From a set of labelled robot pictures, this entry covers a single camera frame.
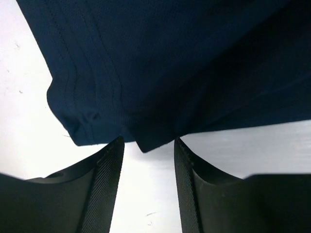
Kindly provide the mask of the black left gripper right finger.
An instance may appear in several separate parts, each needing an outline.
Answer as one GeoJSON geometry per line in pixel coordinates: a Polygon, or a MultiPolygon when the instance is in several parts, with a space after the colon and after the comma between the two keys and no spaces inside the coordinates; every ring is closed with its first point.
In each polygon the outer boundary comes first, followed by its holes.
{"type": "Polygon", "coordinates": [[[185,233],[308,233],[310,174],[234,177],[174,142],[174,166],[185,233]]]}

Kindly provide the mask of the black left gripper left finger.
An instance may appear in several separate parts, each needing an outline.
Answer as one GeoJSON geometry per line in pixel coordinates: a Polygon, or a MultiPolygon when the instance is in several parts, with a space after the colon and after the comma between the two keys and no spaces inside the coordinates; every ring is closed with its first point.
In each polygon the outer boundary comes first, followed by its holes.
{"type": "Polygon", "coordinates": [[[120,180],[124,139],[46,178],[0,176],[3,233],[107,233],[120,180]]]}

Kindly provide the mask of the navy blue shorts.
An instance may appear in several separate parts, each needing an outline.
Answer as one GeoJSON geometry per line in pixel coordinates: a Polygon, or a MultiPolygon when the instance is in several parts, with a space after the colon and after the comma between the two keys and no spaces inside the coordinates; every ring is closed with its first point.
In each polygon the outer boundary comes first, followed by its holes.
{"type": "Polygon", "coordinates": [[[20,0],[78,146],[311,117],[308,0],[20,0]]]}

